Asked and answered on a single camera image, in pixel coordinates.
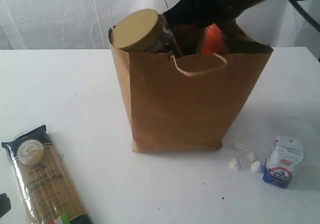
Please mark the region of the kraft pouch orange label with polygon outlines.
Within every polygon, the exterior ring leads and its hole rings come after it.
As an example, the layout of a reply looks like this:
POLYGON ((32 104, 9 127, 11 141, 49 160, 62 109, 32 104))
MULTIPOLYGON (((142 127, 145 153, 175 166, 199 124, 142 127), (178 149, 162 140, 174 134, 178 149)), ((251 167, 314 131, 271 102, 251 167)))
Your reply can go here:
POLYGON ((205 28, 197 44, 196 53, 207 56, 230 53, 225 37, 217 25, 212 24, 205 28))

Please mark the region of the spaghetti packet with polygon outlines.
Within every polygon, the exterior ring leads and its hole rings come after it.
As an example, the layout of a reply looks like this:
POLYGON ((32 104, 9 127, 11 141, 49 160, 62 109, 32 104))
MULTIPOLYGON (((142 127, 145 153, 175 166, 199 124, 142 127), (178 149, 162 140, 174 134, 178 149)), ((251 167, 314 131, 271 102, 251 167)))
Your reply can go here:
POLYGON ((49 135, 42 125, 2 142, 28 223, 91 223, 49 135))

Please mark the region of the clear nut jar gold lid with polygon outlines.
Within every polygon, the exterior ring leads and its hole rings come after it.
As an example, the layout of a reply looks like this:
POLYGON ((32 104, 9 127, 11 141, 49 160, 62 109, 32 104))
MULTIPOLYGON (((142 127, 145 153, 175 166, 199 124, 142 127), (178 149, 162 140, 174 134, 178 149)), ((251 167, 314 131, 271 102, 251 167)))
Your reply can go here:
POLYGON ((183 56, 165 18, 153 9, 142 9, 125 17, 109 30, 109 41, 127 52, 183 56))

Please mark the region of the white printed snack pouch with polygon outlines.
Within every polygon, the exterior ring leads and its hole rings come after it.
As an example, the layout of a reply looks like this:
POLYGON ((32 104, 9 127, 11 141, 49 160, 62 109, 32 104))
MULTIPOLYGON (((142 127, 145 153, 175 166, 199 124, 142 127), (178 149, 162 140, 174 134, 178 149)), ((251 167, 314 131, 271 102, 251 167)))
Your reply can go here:
POLYGON ((277 136, 262 168, 263 181, 287 188, 304 157, 304 144, 300 140, 277 136))

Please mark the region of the brown paper shopping bag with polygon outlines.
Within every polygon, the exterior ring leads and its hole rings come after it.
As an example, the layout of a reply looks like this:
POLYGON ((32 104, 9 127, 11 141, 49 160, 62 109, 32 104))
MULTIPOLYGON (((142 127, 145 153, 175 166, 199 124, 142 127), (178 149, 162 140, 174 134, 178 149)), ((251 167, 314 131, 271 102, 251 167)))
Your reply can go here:
POLYGON ((133 151, 217 150, 273 50, 235 19, 216 23, 230 53, 197 54, 208 26, 169 26, 183 56, 127 52, 111 45, 133 151))

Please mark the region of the white backdrop curtain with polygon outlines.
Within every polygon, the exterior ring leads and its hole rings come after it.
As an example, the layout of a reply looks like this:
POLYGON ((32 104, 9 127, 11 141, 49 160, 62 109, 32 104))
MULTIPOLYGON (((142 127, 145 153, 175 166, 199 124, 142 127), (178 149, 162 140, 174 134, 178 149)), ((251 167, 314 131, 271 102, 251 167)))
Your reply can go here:
MULTIPOLYGON (((105 49, 107 32, 130 13, 158 12, 178 0, 0 0, 1 49, 105 49)), ((253 39, 320 53, 320 35, 286 0, 269 0, 237 18, 253 39)))

